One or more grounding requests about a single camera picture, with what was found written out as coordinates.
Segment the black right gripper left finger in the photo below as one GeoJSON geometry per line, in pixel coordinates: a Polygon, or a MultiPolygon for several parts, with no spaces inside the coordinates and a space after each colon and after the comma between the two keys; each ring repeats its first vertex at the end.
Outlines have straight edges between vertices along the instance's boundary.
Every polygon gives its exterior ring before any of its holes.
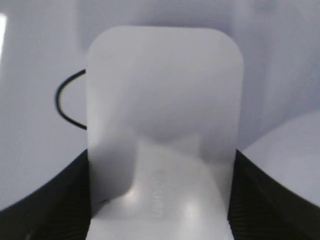
{"type": "Polygon", "coordinates": [[[48,183],[0,212],[2,240],[84,240],[92,218],[84,150],[48,183]]]}

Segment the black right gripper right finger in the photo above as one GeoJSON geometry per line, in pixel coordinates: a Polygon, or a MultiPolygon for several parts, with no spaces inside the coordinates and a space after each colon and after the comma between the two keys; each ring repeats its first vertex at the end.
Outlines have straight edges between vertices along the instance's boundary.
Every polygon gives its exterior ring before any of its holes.
{"type": "Polygon", "coordinates": [[[320,238],[320,208],[278,183],[239,150],[227,219],[236,240],[320,238]]]}

